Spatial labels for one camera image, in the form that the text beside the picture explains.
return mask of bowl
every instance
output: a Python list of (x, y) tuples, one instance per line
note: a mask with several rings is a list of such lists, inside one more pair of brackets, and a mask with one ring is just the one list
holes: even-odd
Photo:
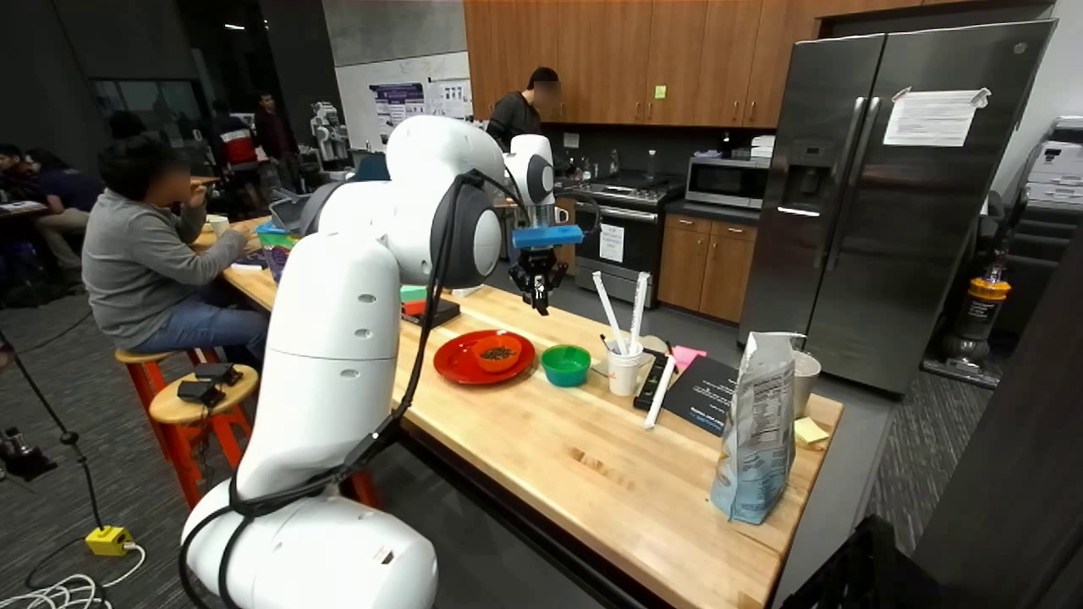
[(542, 352), (542, 368), (552, 386), (581, 386), (588, 377), (588, 352), (578, 347), (552, 347)]

